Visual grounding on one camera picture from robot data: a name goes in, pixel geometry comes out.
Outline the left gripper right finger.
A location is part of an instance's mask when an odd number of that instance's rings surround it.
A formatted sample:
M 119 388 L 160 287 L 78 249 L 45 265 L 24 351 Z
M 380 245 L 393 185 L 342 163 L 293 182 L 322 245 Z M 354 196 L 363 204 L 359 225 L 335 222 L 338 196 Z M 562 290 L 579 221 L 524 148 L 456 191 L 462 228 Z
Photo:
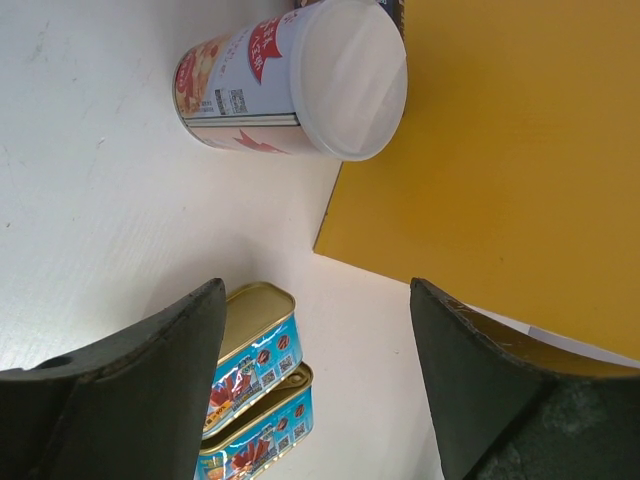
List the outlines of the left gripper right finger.
M 420 278 L 410 312 L 448 479 L 635 479 L 639 372 L 546 344 Z

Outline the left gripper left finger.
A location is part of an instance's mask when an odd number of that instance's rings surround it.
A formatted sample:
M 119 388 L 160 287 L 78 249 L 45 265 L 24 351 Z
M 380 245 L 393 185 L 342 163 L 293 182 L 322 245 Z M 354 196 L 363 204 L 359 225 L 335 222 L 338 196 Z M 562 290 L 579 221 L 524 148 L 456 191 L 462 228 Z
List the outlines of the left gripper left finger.
M 80 349 L 1 374 L 5 479 L 190 479 L 221 350 L 210 280 Z

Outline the yellow wooden shelf cabinet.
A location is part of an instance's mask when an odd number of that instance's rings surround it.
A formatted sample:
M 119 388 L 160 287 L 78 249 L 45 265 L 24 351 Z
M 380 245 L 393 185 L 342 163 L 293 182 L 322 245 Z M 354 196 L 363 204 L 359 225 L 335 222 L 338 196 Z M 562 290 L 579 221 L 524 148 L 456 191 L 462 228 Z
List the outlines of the yellow wooden shelf cabinet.
M 639 355 L 639 5 L 409 1 L 409 93 L 318 254 Z

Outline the white porridge can red label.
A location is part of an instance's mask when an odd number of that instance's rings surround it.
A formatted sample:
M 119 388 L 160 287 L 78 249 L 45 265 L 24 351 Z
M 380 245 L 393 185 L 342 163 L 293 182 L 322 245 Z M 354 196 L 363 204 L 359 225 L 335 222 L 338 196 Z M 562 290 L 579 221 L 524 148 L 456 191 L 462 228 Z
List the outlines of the white porridge can red label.
M 388 145 L 407 90 L 404 41 L 376 1 L 316 1 L 220 35 L 173 80 L 182 124 L 210 147 L 341 161 Z

